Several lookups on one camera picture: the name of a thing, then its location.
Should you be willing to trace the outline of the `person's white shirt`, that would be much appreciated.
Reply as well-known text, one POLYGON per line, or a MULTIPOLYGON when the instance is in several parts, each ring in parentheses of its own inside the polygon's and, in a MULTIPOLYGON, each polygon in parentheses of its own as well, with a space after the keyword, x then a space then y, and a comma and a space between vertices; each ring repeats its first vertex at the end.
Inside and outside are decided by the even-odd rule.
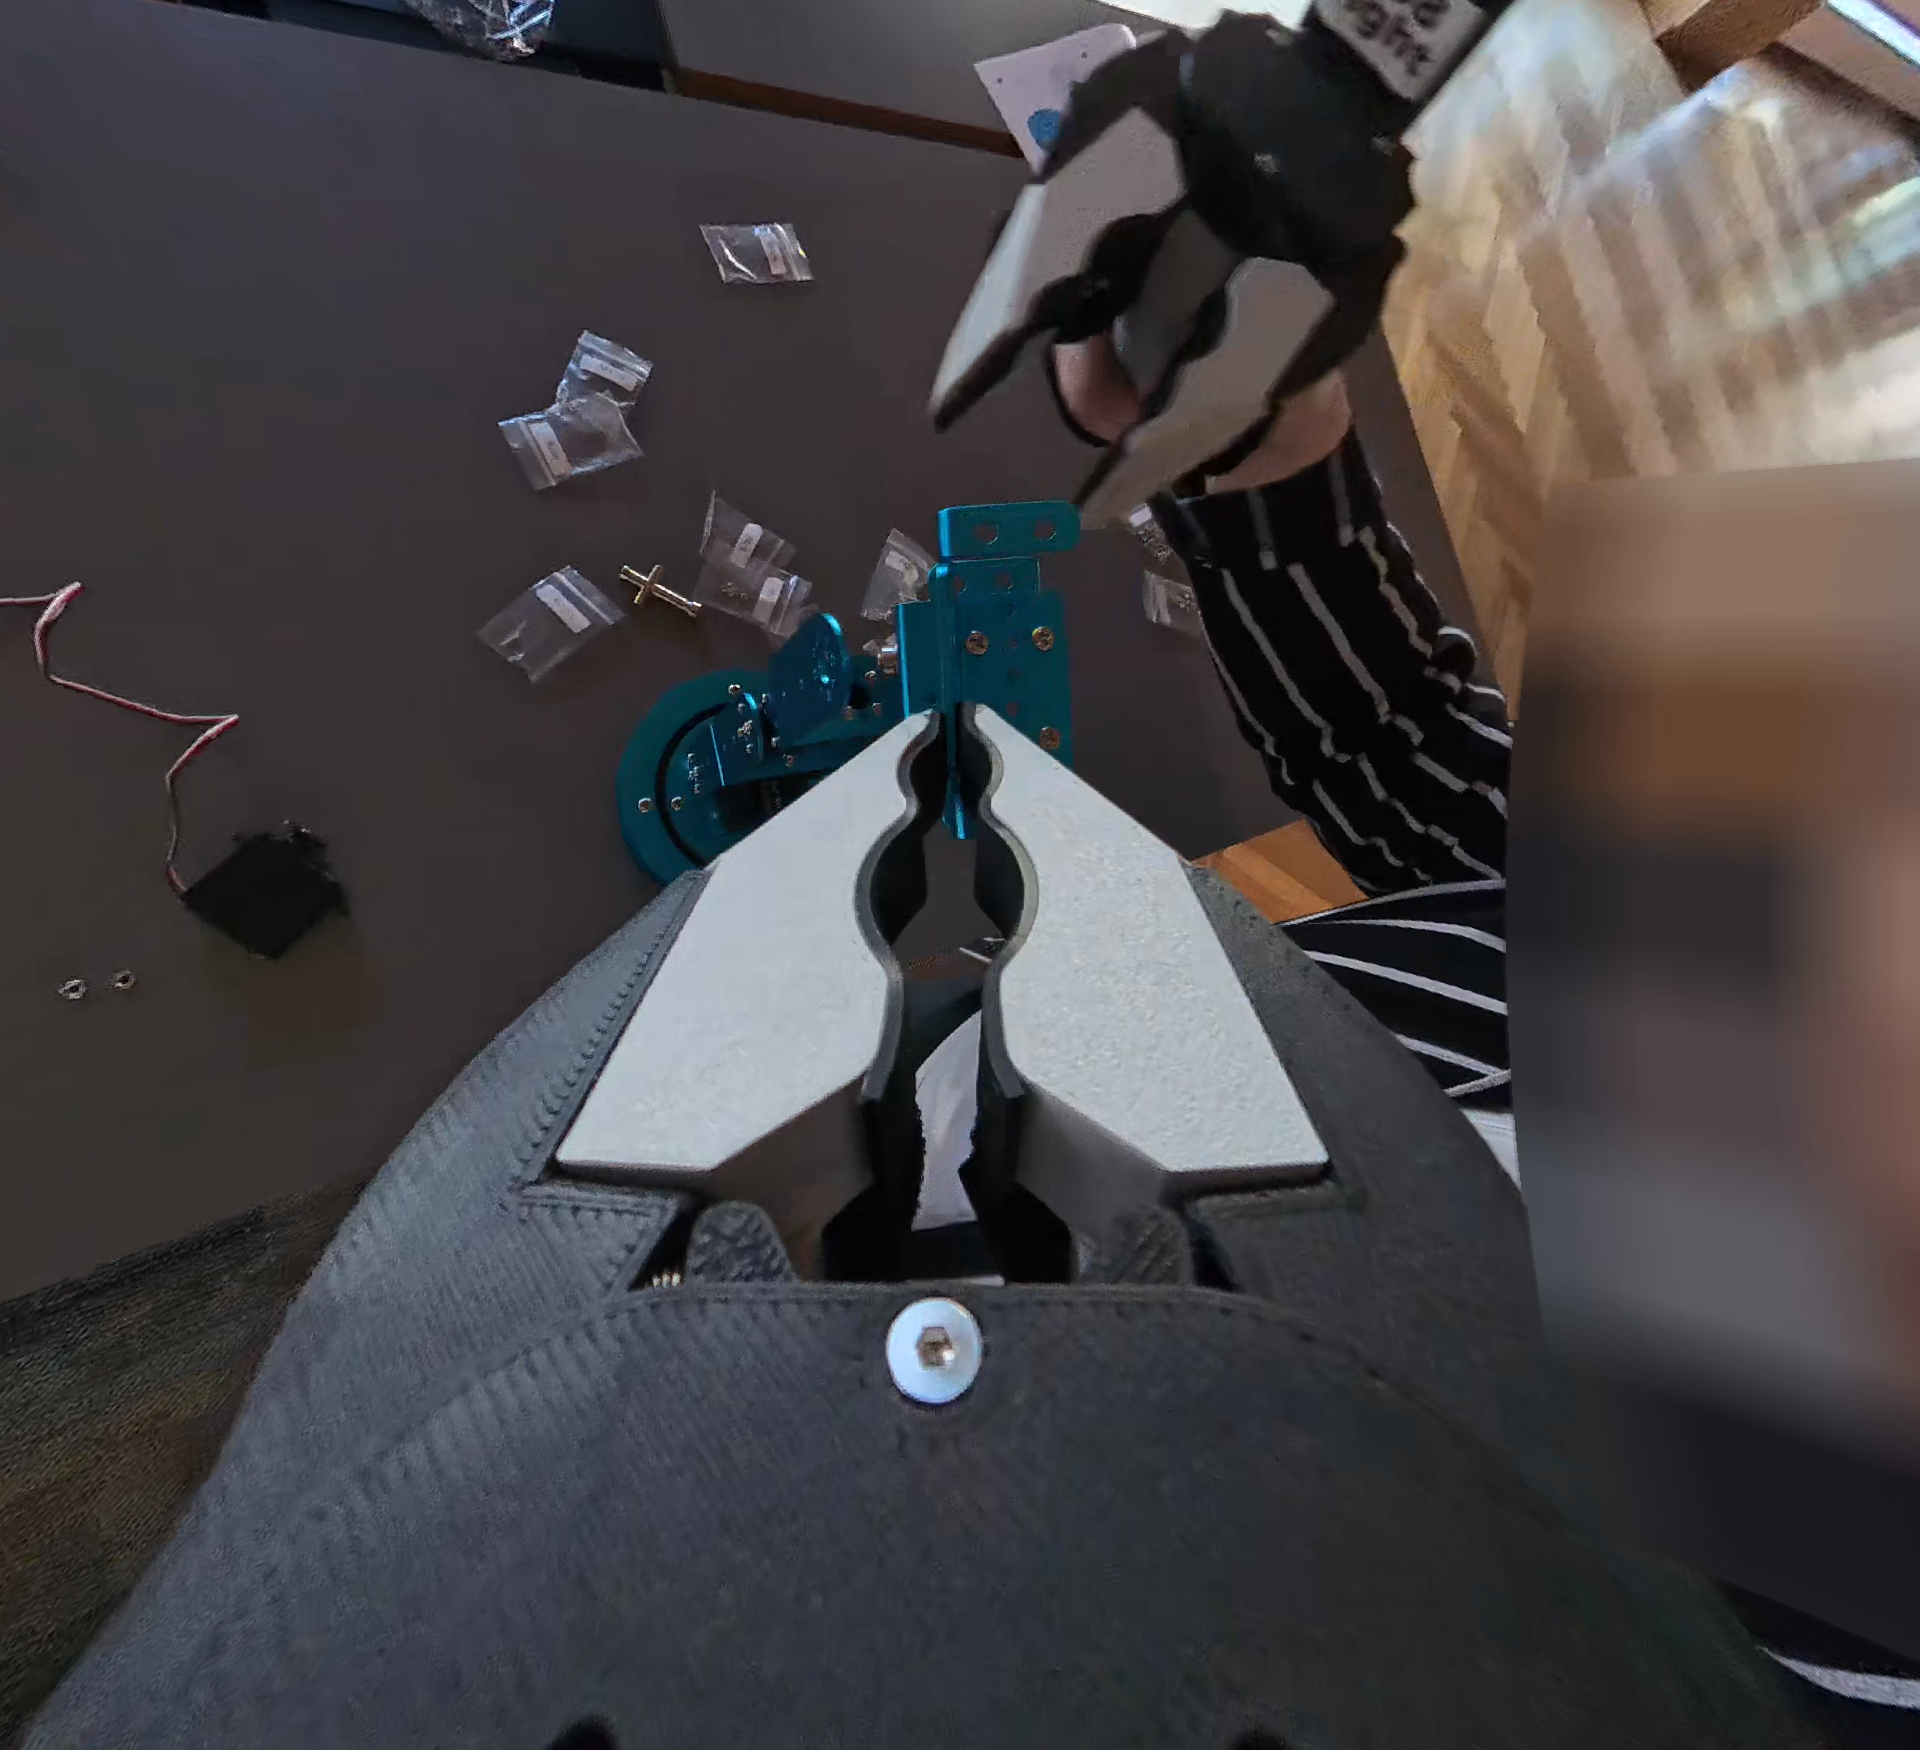
MULTIPOLYGON (((975 1222, 972 1201, 962 1185, 962 1168, 972 1156, 977 1117, 977 1071, 982 1055, 978 1017, 969 1017, 948 1035, 916 1074, 916 1105, 922 1118, 924 1168, 910 1229, 920 1234, 952 1232, 975 1222)), ((1500 1170, 1522 1186, 1515 1118, 1489 1105, 1468 1101, 1468 1085, 1498 1085, 1502 1074, 1471 1076, 1445 1087, 1461 1113, 1500 1170)))

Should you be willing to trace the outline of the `blue metal toy robot arm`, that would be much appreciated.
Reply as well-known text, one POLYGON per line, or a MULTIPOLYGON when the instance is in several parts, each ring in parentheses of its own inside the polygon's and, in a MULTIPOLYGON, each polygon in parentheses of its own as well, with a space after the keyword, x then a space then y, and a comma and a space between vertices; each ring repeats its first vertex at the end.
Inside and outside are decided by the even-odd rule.
POLYGON ((975 807, 958 759, 962 708, 991 709, 1072 767, 1067 610, 1043 583, 1043 560, 1079 540, 1067 501, 945 509, 939 555, 875 647, 804 610, 764 667, 669 688, 614 770, 629 859, 657 883, 711 864, 908 713, 941 720, 939 814, 959 841, 975 807))

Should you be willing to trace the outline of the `printed instruction sheet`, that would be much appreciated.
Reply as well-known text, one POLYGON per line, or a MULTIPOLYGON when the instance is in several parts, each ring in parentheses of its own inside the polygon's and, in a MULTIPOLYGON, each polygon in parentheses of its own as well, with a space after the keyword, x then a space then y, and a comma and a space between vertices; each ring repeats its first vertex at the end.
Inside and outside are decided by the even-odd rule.
POLYGON ((1075 90, 1137 44, 1131 27, 1101 23, 972 65, 1031 172, 1043 171, 1075 90))

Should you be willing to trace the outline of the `person's right forearm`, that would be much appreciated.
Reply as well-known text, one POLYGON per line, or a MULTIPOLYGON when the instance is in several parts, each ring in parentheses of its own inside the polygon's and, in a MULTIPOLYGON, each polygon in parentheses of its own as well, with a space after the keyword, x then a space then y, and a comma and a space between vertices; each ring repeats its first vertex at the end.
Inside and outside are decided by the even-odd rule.
POLYGON ((1149 509, 1240 734, 1356 886, 1502 880, 1506 709, 1392 526, 1356 432, 1280 482, 1149 509))

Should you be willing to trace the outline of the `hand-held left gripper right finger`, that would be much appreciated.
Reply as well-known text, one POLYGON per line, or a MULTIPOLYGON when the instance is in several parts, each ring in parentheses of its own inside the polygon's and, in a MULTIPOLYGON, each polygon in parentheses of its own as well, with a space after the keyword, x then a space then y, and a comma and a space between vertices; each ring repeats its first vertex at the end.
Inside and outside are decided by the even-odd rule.
POLYGON ((1001 1277, 1072 1277, 1126 1219, 1320 1195, 1331 1153, 1187 862, 991 708, 955 715, 1002 936, 962 1185, 1001 1277))

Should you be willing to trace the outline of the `scattered clear plastic parts bags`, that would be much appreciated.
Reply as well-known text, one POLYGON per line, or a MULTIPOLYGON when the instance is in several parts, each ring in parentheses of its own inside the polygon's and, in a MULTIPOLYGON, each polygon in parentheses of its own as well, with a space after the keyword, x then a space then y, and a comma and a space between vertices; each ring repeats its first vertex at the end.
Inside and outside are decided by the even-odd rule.
MULTIPOLYGON (((810 261, 788 221, 704 224, 700 238, 726 283, 810 282, 810 261)), ((651 362, 628 346, 580 332, 551 403, 497 424, 530 489, 557 490, 636 462, 629 417, 651 371, 651 362)), ((810 605, 810 583, 794 572, 794 548, 720 495, 708 498, 698 556, 693 597, 704 611, 754 624, 773 644, 784 644, 797 628, 810 605)), ((892 533, 863 595, 862 617, 887 622, 896 607, 924 600, 929 568, 929 556, 913 540, 892 533)), ((545 682, 618 620, 618 607, 563 566, 496 611, 478 642, 528 682, 545 682)))

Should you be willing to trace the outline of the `dark desk with wooden edge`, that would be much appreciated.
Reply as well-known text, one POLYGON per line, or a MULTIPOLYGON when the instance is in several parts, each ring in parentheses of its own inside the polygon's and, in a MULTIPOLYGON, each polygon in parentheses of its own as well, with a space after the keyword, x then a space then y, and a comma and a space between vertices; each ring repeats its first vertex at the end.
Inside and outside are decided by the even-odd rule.
POLYGON ((925 422, 1016 158, 148 0, 5 0, 1 83, 5 595, 81 581, 60 674, 237 713, 182 876, 297 825, 349 896, 278 960, 192 918, 187 733, 43 682, 5 611, 12 1299, 366 1178, 651 899, 618 755, 762 637, 623 611, 532 684, 496 611, 563 564, 688 580, 711 492, 856 611, 889 529, 1087 453, 1033 365, 925 422), (722 282, 700 228, 762 221, 810 282, 722 282), (532 490, 497 424, 585 330, 654 366, 639 458, 532 490))

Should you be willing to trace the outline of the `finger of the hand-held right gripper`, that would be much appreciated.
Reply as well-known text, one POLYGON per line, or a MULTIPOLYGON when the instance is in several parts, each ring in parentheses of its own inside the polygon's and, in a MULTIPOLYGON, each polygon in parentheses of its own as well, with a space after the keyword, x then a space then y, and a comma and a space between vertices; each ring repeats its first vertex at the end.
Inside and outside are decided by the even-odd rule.
POLYGON ((1300 265, 1239 255, 1202 224, 1172 224, 1111 328, 1137 419, 1077 496, 1082 526, 1124 522, 1256 432, 1331 307, 1300 265))
POLYGON ((972 283, 935 371, 925 414, 962 422, 1016 366, 1105 332, 1161 428, 1195 324, 1195 218, 1184 158, 1128 109, 1051 177, 1028 183, 972 283))

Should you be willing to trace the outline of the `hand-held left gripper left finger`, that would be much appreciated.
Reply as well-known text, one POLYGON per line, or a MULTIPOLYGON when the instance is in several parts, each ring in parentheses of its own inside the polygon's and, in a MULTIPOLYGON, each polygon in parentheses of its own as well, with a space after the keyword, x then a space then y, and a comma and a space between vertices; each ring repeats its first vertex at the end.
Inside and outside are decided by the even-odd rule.
POLYGON ((897 1256, 925 1141, 896 946, 925 906, 939 779, 941 717, 910 713, 693 880, 561 1176, 751 1203, 826 1258, 897 1256))

